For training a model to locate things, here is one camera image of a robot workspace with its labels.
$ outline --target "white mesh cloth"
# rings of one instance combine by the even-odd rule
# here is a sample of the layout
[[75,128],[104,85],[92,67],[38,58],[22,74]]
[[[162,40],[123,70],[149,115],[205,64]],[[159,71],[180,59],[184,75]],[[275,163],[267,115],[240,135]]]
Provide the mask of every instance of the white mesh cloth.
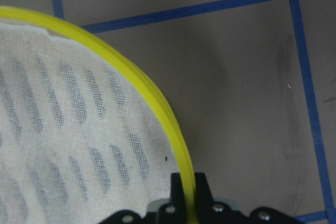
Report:
[[144,215],[178,172],[150,107],[70,39],[0,24],[0,223],[98,223]]

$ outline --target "black plastic part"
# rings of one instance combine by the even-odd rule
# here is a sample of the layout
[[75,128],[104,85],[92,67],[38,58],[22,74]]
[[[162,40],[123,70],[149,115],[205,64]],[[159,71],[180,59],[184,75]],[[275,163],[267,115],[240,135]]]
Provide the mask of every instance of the black plastic part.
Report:
[[[250,217],[232,210],[225,202],[214,201],[204,173],[195,173],[196,212],[199,224],[301,224],[274,209],[260,207]],[[123,217],[132,216],[131,222],[124,222]],[[186,208],[181,177],[171,175],[170,201],[159,207],[157,212],[148,212],[144,218],[130,210],[118,211],[100,224],[186,224]]]

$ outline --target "screw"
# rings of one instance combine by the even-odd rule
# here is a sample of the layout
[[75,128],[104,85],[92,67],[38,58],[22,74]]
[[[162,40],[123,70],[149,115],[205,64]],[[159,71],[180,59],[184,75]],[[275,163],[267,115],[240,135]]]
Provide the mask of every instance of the screw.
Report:
[[131,215],[125,215],[121,219],[122,223],[131,223],[133,220],[134,220],[134,217]]
[[224,206],[222,204],[216,203],[213,205],[212,209],[215,212],[223,212],[224,211]]
[[174,205],[168,205],[165,211],[167,214],[173,214],[176,211],[176,207]]
[[271,215],[269,215],[269,213],[267,213],[267,212],[260,212],[258,214],[258,217],[262,220],[270,220],[271,219]]

